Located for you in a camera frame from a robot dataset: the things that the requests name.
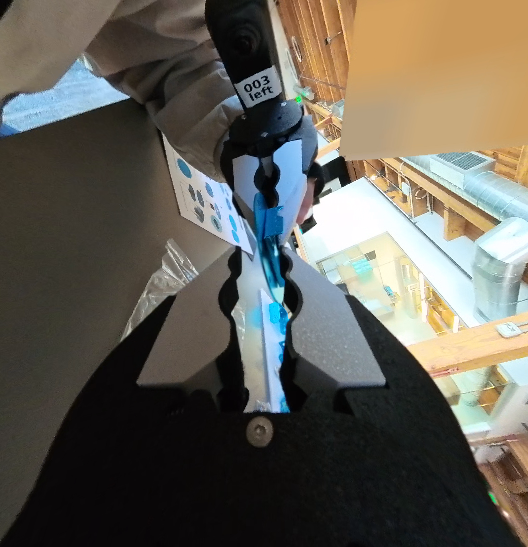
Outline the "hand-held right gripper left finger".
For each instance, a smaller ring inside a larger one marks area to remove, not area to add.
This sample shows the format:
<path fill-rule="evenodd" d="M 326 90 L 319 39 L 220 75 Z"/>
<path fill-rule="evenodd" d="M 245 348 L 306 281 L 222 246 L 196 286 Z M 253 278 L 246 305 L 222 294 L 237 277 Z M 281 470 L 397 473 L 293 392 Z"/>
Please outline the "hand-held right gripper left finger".
<path fill-rule="evenodd" d="M 243 385 L 232 317 L 241 268 L 241 248 L 230 248 L 176 294 L 138 377 L 139 386 Z"/>

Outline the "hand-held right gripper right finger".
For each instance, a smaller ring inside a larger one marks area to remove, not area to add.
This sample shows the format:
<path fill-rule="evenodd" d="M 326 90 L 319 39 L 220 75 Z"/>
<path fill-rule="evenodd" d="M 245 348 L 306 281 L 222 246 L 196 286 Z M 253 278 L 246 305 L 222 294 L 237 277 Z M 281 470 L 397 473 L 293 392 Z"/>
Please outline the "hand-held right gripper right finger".
<path fill-rule="evenodd" d="M 295 252 L 281 250 L 284 303 L 291 312 L 281 365 L 287 404 L 304 404 L 323 392 L 383 388 L 386 378 L 356 315 L 354 300 Z"/>

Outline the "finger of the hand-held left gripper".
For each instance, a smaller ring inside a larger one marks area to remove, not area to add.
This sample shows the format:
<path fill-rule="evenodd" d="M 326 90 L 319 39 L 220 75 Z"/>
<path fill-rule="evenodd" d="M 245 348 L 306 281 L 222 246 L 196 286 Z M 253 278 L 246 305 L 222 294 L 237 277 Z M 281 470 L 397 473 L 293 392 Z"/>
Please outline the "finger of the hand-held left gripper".
<path fill-rule="evenodd" d="M 307 191 L 307 176 L 302 168 L 302 141 L 284 143 L 274 152 L 273 161 L 279 169 L 275 191 L 279 198 L 278 207 L 281 207 L 279 216 L 283 219 L 279 244 L 285 244 L 295 226 Z"/>
<path fill-rule="evenodd" d="M 255 185 L 255 175 L 260 160 L 254 156 L 240 156 L 232 161 L 233 196 L 240 214 L 248 223 L 255 223 L 254 199 L 260 190 Z"/>

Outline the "blue perforated mounting bracket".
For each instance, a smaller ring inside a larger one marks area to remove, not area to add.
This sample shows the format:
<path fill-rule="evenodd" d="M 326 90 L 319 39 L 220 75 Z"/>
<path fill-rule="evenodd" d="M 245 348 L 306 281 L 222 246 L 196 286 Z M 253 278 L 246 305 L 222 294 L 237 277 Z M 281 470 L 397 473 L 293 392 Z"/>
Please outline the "blue perforated mounting bracket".
<path fill-rule="evenodd" d="M 278 237 L 284 231 L 284 218 L 281 215 L 282 206 L 265 209 L 263 238 Z"/>

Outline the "blue round metal plate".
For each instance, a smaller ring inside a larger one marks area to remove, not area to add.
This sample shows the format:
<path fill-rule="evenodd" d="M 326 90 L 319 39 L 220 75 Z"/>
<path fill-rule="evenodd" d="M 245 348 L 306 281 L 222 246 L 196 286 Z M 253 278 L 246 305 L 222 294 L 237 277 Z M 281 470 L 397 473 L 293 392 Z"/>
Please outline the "blue round metal plate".
<path fill-rule="evenodd" d="M 281 271 L 281 247 L 279 236 L 263 238 L 265 209 L 268 207 L 266 197 L 259 192 L 254 199 L 255 237 L 259 249 L 263 273 L 270 294 L 274 301 L 284 303 L 285 279 Z"/>

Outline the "person's left hand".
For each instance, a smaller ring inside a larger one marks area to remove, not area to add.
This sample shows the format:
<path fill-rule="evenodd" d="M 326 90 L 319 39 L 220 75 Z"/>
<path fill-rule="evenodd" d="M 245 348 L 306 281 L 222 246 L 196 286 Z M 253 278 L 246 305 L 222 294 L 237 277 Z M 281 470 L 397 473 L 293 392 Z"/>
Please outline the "person's left hand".
<path fill-rule="evenodd" d="M 306 193 L 303 197 L 301 207 L 300 207 L 300 210 L 299 210 L 297 218 L 296 218 L 296 224 L 298 224 L 298 225 L 301 225 L 309 217 L 312 216 L 315 182 L 316 182 L 316 179 L 307 178 Z"/>

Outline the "white instruction sheet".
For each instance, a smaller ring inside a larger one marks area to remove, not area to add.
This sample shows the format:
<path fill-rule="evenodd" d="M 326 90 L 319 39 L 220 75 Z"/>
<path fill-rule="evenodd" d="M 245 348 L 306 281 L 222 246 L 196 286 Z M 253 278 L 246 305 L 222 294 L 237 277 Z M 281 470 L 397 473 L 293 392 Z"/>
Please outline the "white instruction sheet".
<path fill-rule="evenodd" d="M 250 257 L 254 253 L 232 191 L 189 165 L 161 135 L 180 215 Z"/>

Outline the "clear plastic bag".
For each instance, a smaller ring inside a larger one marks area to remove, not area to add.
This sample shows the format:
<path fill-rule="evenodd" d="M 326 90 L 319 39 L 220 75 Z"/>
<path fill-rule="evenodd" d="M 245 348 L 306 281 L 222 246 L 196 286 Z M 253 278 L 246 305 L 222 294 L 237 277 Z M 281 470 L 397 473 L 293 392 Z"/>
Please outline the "clear plastic bag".
<path fill-rule="evenodd" d="M 198 276 L 187 256 L 177 249 L 174 240 L 168 240 L 166 248 L 167 252 L 162 257 L 162 267 L 151 276 L 121 340 L 137 330 L 138 326 L 140 329 L 136 331 L 136 335 L 143 334 L 146 327 L 152 327 L 154 319 L 159 319 L 158 315 L 162 311 L 165 311 L 167 316 L 176 294 Z M 245 314 L 239 302 L 232 312 L 232 317 L 236 323 L 241 352 L 245 337 Z"/>

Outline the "white foam sheet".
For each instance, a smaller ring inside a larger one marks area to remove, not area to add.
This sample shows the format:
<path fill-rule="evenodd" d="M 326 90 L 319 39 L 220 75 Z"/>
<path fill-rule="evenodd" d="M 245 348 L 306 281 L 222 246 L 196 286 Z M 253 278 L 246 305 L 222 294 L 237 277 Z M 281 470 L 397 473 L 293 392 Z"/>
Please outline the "white foam sheet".
<path fill-rule="evenodd" d="M 245 385 L 249 391 L 247 412 L 289 413 L 286 395 L 281 384 L 286 335 L 269 321 L 268 305 L 274 302 L 261 289 L 245 323 L 245 342 L 242 350 Z"/>

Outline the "blue round-end metal bracket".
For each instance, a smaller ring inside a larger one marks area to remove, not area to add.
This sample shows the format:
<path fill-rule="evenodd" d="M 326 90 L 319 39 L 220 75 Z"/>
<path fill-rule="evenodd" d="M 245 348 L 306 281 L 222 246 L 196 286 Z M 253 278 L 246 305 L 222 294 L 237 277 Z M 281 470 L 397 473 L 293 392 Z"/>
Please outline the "blue round-end metal bracket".
<path fill-rule="evenodd" d="M 286 327 L 288 324 L 288 313 L 284 307 L 274 301 L 268 305 L 269 321 L 275 325 L 281 335 L 286 335 Z"/>

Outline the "silver ventilation duct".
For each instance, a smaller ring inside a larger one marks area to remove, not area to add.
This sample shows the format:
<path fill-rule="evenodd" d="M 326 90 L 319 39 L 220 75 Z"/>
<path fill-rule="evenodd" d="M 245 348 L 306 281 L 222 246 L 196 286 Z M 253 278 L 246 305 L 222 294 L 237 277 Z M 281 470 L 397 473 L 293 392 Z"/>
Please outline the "silver ventilation duct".
<path fill-rule="evenodd" d="M 485 168 L 491 160 L 476 152 L 402 160 L 499 221 L 474 244 L 474 310 L 488 322 L 516 315 L 528 266 L 528 188 Z"/>

